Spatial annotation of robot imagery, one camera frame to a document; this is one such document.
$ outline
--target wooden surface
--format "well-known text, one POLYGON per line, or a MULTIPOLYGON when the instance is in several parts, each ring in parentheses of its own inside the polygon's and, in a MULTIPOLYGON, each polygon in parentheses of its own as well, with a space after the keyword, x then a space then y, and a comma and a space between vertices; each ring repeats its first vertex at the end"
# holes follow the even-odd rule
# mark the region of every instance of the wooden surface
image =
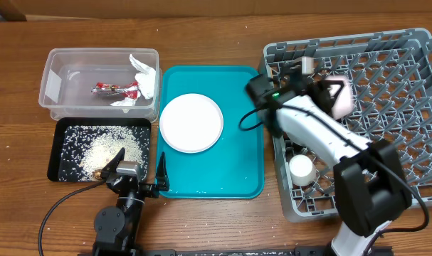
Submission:
MULTIPOLYGON (((0 23, 0 255, 37 255, 38 228, 48 209, 83 187, 46 178, 56 122, 38 105, 38 91, 51 49, 155 48, 163 71, 183 64, 256 68, 267 43, 414 27, 432 33, 432 14, 0 23)), ((156 140, 157 123, 151 163, 156 140)), ((283 217, 266 133, 265 169, 265 188, 251 201, 148 199, 138 243, 146 249, 226 250, 329 242, 338 219, 297 224, 283 217)), ((59 206, 44 232, 45 254, 89 252, 95 214, 115 201, 113 192, 100 187, 59 206)), ((425 231, 390 234, 378 244, 393 245, 397 255, 432 255, 432 208, 430 212, 431 225, 425 231)), ((416 226, 422 218, 420 210, 408 210, 393 226, 416 226)))

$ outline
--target blue tray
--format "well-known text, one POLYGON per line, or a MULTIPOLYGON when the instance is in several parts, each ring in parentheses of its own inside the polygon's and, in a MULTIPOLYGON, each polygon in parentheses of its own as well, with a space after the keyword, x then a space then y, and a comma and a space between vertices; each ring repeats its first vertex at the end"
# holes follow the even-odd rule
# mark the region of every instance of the blue tray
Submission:
MULTIPOLYGON (((161 192, 163 196, 254 198, 261 193, 265 185, 263 129, 238 129, 242 116, 254 108, 244 87, 257 74, 247 66, 175 66, 165 72, 160 114, 175 97, 199 93, 221 108, 223 131, 210 149, 185 154, 168 146, 159 130, 157 156, 165 152, 170 180, 170 191, 161 192)), ((258 121, 253 114, 243 126, 258 121)))

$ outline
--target black cable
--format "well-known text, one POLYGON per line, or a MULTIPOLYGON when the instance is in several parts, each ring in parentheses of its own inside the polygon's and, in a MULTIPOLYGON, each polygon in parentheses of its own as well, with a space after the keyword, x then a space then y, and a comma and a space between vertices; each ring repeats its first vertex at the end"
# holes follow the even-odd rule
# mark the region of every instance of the black cable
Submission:
POLYGON ((242 128, 242 127, 241 127, 241 124, 243 123, 244 119, 246 119, 246 118, 249 117, 251 114, 256 113, 256 112, 258 112, 258 111, 260 111, 260 110, 264 110, 264 109, 263 109, 263 108, 256 108, 256 109, 254 109, 254 110, 249 111, 247 114, 245 114, 245 115, 241 118, 241 120, 239 121, 238 128, 239 128, 241 131, 243 131, 243 132, 247 132, 247 131, 251 131, 251 130, 253 130, 253 129, 259 127, 260 125, 262 125, 263 122, 259 122, 258 124, 254 125, 254 126, 252 126, 252 127, 249 127, 249 128, 242 128))
MULTIPOLYGON (((311 111, 304 110, 304 109, 301 109, 299 107, 287 106, 287 105, 281 105, 281 107, 285 108, 285 109, 289 109, 289 110, 296 110, 298 112, 302 112, 302 113, 305 113, 307 115, 310 115, 311 117, 315 118, 318 122, 320 122, 323 126, 325 126, 326 128, 328 128, 334 135, 336 135, 342 141, 344 141, 345 143, 347 143, 347 145, 351 146, 352 148, 356 149, 359 152, 363 152, 363 150, 360 149, 357 145, 353 144, 352 141, 350 141, 349 139, 346 139, 345 137, 343 137, 339 132, 337 132, 334 128, 332 128, 328 123, 326 123, 324 120, 322 120, 320 117, 318 117, 317 115, 315 115, 311 111)), ((389 228, 389 229, 386 229, 386 230, 380 230, 371 239, 371 241, 368 244, 368 246, 366 247, 366 250, 364 251, 363 255, 368 255, 370 248, 375 243, 375 241, 377 240, 377 238, 379 238, 380 236, 382 236, 385 233, 392 233, 392 232, 417 232, 417 231, 423 230, 429 224, 429 212, 428 212, 428 208, 426 207, 426 204, 423 202, 423 199, 421 199, 420 195, 418 195, 417 192, 415 192, 415 190, 413 190, 404 180, 402 180, 402 178, 399 178, 399 176, 397 176, 390 168, 388 168, 387 166, 385 166, 384 164, 382 164, 379 160, 375 159, 373 156, 370 156, 368 154, 367 154, 367 156, 378 167, 380 167, 381 169, 383 169, 384 171, 386 171, 388 173, 388 175, 390 175, 390 177, 393 177, 394 179, 396 179, 406 190, 408 190, 414 196, 414 198, 418 201, 419 205, 421 206, 421 209, 423 210, 424 221, 423 221, 423 223, 420 226, 415 227, 415 228, 389 228)))
POLYGON ((53 207, 51 207, 51 209, 48 211, 48 213, 46 214, 45 218, 43 219, 42 225, 40 226, 40 229, 38 230, 38 241, 37 241, 37 243, 38 243, 38 253, 39 253, 40 256, 43 256, 43 249, 42 249, 42 234, 43 234, 43 229, 45 228, 46 221, 50 217, 51 213, 53 213, 53 211, 56 209, 56 207, 58 207, 60 205, 60 203, 62 203, 63 201, 69 199, 71 196, 74 196, 74 195, 76 195, 78 193, 81 193, 83 191, 86 191, 86 190, 90 190, 91 188, 95 188, 97 186, 100 186, 100 185, 104 184, 104 182, 105 182, 105 180, 99 181, 97 183, 94 183, 91 186, 87 186, 85 188, 78 189, 77 191, 69 193, 68 195, 66 195, 63 198, 61 198, 58 202, 56 202, 53 207))

